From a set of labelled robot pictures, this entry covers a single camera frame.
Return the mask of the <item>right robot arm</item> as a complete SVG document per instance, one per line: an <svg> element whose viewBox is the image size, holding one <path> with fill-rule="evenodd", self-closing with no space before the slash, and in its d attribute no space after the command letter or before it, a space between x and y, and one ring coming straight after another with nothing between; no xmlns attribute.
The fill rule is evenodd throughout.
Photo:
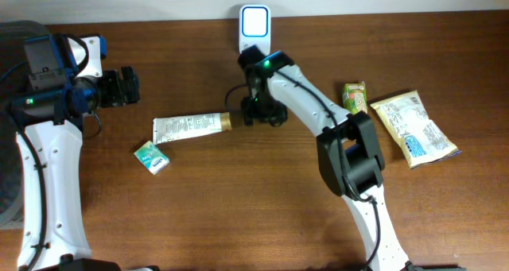
<svg viewBox="0 0 509 271"><path fill-rule="evenodd" d="M320 175L348 205L366 252L364 270L416 270L391 222L383 187L385 162L370 117L351 114L314 87L284 52L266 55L253 45L238 58L250 92L243 121L280 126L293 112L317 142Z"/></svg>

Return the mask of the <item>teal tissue pack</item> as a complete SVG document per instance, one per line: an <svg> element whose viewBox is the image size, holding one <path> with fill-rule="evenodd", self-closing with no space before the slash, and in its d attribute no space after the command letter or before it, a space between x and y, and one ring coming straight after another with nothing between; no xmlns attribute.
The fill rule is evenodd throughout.
<svg viewBox="0 0 509 271"><path fill-rule="evenodd" d="M151 141L147 141L137 149L134 156L153 175L158 174L170 163L170 159Z"/></svg>

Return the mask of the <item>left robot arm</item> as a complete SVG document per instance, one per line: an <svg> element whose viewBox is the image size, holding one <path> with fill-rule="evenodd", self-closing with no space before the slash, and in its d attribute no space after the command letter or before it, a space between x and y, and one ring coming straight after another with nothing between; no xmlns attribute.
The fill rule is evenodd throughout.
<svg viewBox="0 0 509 271"><path fill-rule="evenodd" d="M24 42L29 87L7 104L21 154L24 223L20 270L118 270L94 259L80 202L84 119L140 99L131 66L104 71L103 36L47 34Z"/></svg>

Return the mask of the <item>white cosmetic tube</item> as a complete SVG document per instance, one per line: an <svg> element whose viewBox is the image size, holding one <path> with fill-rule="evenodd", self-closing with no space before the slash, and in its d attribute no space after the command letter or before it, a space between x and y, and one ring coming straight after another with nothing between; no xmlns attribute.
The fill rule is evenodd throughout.
<svg viewBox="0 0 509 271"><path fill-rule="evenodd" d="M229 112L195 114L153 120L155 145L232 131Z"/></svg>

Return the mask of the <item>green yellow snack bar wrapper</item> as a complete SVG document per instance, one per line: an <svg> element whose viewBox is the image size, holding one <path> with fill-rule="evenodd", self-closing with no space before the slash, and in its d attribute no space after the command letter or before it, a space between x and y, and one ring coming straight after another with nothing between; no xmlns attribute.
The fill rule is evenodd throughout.
<svg viewBox="0 0 509 271"><path fill-rule="evenodd" d="M346 83L342 94L343 107L351 114L367 113L367 90L364 82Z"/></svg>

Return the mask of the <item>large yellow white snack bag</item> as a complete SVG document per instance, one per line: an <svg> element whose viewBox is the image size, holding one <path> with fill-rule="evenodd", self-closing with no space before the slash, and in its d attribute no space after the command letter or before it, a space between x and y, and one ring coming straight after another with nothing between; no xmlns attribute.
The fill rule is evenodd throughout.
<svg viewBox="0 0 509 271"><path fill-rule="evenodd" d="M461 153L429 118L417 91L380 100L371 108L401 148L410 169Z"/></svg>

